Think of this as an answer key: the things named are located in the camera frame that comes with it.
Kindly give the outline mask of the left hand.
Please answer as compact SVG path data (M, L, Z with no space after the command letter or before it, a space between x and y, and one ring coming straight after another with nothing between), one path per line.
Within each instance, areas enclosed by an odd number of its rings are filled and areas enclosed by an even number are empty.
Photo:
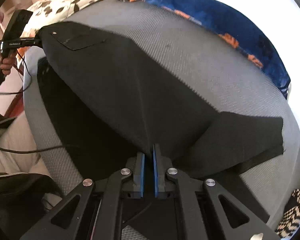
M16 50L11 50L6 58L0 53L0 69L4 75L10 75L11 69L17 65L16 55Z

